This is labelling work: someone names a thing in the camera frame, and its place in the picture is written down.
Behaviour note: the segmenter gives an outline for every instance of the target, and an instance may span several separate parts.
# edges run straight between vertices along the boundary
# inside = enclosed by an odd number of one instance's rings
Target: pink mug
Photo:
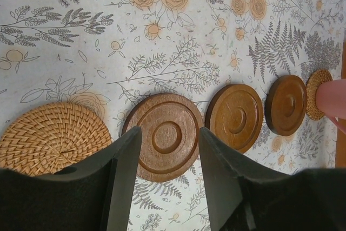
[[[346,134],[346,127],[336,119],[346,119],[346,79],[322,83],[317,89],[316,106]]]

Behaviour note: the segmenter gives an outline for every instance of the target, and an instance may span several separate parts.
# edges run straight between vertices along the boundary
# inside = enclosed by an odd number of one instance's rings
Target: coaster
[[[198,132],[203,120],[198,108],[176,94],[156,94],[139,103],[125,121],[123,131],[142,128],[137,175],[165,182],[182,175],[198,157]]]
[[[297,76],[283,76],[271,86],[265,101],[265,119],[270,130],[292,135],[303,122],[307,110],[307,90]]]
[[[320,111],[316,106],[316,93],[318,87],[327,81],[332,81],[331,74],[326,69],[316,70],[310,76],[307,84],[307,93],[308,93],[308,106],[307,106],[307,114],[309,118],[312,120],[320,120],[324,117],[324,113]]]
[[[0,141],[0,167],[31,176],[55,173],[110,145],[91,110],[69,103],[35,108],[13,122]]]
[[[211,100],[205,126],[224,143],[245,153],[261,132],[263,107],[257,92],[244,84],[222,88]]]

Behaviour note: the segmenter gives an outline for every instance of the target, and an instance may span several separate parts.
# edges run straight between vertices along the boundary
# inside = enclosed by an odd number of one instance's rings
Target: floral pattern
[[[120,136],[155,93],[192,100],[203,118],[222,87],[253,87],[264,107],[282,75],[341,71],[344,0],[0,0],[1,129],[23,111],[71,102]],[[334,167],[336,128],[305,117],[291,136],[265,118],[245,155],[294,174]],[[209,231],[199,158],[169,182],[136,179],[128,231]]]

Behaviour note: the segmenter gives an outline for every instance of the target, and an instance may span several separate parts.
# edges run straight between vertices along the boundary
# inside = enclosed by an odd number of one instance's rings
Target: cup handle
[[[343,132],[344,134],[346,134],[346,126],[343,126],[339,123],[339,121],[335,118],[335,117],[331,117],[331,116],[327,116],[326,117],[334,124],[336,125],[336,127]]]

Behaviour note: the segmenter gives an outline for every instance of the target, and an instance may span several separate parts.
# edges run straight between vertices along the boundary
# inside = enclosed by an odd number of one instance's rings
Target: wicker placemat
[[[12,123],[0,140],[0,167],[31,176],[55,173],[111,143],[102,120],[80,105],[35,108]]]
[[[307,114],[312,120],[320,120],[324,117],[324,113],[316,106],[316,92],[318,87],[327,81],[332,81],[331,74],[326,69],[316,70],[309,78],[307,84],[308,105]]]

